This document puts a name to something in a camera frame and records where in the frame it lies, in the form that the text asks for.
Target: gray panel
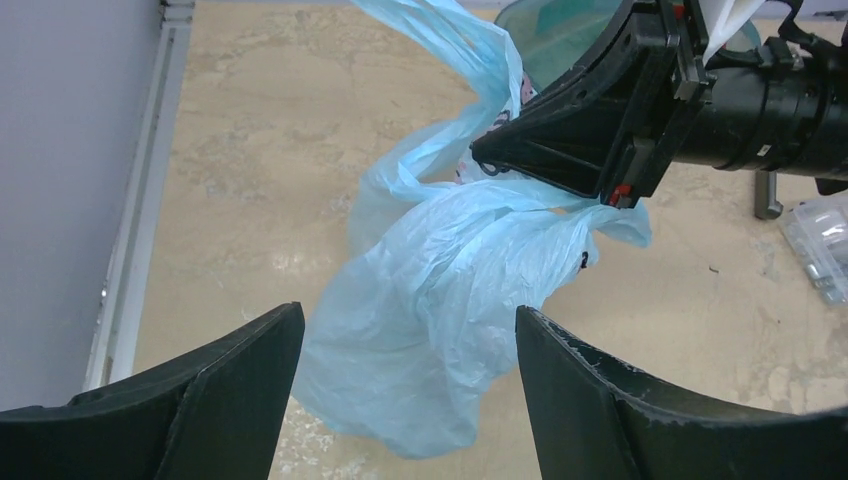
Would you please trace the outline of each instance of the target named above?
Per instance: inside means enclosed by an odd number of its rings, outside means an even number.
[[[82,388],[157,6],[0,2],[0,410]]]

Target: light blue bag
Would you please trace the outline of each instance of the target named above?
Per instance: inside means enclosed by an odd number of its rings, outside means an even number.
[[[452,0],[354,3],[453,67],[480,101],[363,175],[353,259],[312,314],[292,392],[333,430],[426,458],[473,444],[483,393],[517,363],[516,307],[541,307],[584,252],[594,264],[593,230],[639,246],[651,231],[641,205],[617,210],[536,180],[420,183],[453,169],[505,106],[518,115],[521,60],[506,32]]]

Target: plastic bag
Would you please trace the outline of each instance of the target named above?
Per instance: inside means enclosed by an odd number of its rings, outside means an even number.
[[[454,168],[499,113],[519,114],[520,58],[504,31],[451,0],[355,3],[451,65],[480,101],[363,175],[354,258],[307,324],[292,392],[333,430],[432,457],[474,442],[483,393],[516,366],[516,307],[541,307],[584,259],[594,264],[593,230],[640,246],[651,232],[642,206],[617,210],[525,177],[420,183]]]

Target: clear plastic container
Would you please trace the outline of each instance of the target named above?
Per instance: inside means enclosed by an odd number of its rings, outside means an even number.
[[[824,301],[848,305],[848,196],[801,202],[780,225]]]

